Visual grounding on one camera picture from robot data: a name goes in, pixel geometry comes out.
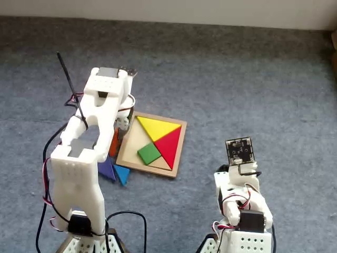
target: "tangram puzzle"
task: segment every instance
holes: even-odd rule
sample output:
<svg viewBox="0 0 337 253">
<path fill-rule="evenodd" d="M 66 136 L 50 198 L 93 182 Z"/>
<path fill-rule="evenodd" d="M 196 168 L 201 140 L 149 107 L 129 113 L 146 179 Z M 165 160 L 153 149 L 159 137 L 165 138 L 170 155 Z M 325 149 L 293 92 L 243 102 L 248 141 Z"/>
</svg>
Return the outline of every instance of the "tangram puzzle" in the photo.
<svg viewBox="0 0 337 253">
<path fill-rule="evenodd" d="M 134 112 L 116 164 L 175 178 L 187 123 Z"/>
</svg>

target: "yellow triangle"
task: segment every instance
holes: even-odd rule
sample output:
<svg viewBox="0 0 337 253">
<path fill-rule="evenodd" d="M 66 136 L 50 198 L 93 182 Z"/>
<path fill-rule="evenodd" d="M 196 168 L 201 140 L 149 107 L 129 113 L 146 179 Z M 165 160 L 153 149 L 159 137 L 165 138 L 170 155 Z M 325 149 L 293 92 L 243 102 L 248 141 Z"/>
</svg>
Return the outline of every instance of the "yellow triangle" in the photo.
<svg viewBox="0 0 337 253">
<path fill-rule="evenodd" d="M 148 136 L 150 136 L 152 141 L 156 141 L 161 137 L 171 133 L 173 130 L 180 127 L 179 124 L 161 121 L 161 120 L 154 120 L 144 117 L 137 116 L 137 119 L 147 132 Z"/>
</svg>

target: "green square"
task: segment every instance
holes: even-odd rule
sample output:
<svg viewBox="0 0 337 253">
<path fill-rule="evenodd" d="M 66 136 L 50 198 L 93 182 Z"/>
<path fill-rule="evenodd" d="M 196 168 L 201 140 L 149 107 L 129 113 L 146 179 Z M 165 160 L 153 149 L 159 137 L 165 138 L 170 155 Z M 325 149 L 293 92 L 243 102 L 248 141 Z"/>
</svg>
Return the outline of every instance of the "green square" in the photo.
<svg viewBox="0 0 337 253">
<path fill-rule="evenodd" d="M 162 155 L 153 143 L 150 143 L 137 151 L 138 155 L 142 158 L 145 165 L 150 164 Z"/>
</svg>

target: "white wall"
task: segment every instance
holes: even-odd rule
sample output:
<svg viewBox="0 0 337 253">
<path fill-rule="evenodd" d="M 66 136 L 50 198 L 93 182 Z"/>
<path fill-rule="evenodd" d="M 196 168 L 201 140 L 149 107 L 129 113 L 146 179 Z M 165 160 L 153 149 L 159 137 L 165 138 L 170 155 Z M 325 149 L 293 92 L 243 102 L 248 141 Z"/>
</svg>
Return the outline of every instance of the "white wall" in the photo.
<svg viewBox="0 0 337 253">
<path fill-rule="evenodd" d="M 0 15 L 332 30 L 337 0 L 1 0 Z"/>
</svg>

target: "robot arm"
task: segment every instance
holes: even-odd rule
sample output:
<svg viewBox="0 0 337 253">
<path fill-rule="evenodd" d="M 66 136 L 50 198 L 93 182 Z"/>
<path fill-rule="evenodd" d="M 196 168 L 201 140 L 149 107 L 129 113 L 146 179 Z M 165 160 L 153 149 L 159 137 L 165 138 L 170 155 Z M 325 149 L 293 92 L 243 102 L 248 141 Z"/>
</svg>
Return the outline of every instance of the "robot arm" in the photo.
<svg viewBox="0 0 337 253">
<path fill-rule="evenodd" d="M 257 169 L 256 162 L 239 165 L 241 173 L 254 173 Z M 227 217 L 229 224 L 237 226 L 240 221 L 241 210 L 262 212 L 265 220 L 265 229 L 273 223 L 273 216 L 259 192 L 259 180 L 256 175 L 241 176 L 239 166 L 229 166 L 229 171 L 214 174 L 216 194 L 219 200 L 220 212 Z"/>
<path fill-rule="evenodd" d="M 250 138 L 226 141 L 229 165 L 214 174 L 216 196 L 223 219 L 213 223 L 220 230 L 206 237 L 197 252 L 271 252 L 273 216 L 260 194 L 260 184 Z"/>
<path fill-rule="evenodd" d="M 78 109 L 61 134 L 62 144 L 51 154 L 57 228 L 77 236 L 77 230 L 86 229 L 82 234 L 86 240 L 92 233 L 96 236 L 90 240 L 97 240 L 105 233 L 104 198 L 98 185 L 97 163 L 107 158 L 115 121 L 127 117 L 134 105 L 134 99 L 130 98 L 133 76 L 122 69 L 93 68 L 80 106 L 88 126 L 98 126 L 96 145 L 82 148 L 76 157 L 70 155 L 74 148 L 72 142 L 86 131 Z M 83 211 L 73 211 L 73 207 Z M 85 228 L 81 227 L 84 219 L 89 224 Z"/>
</svg>

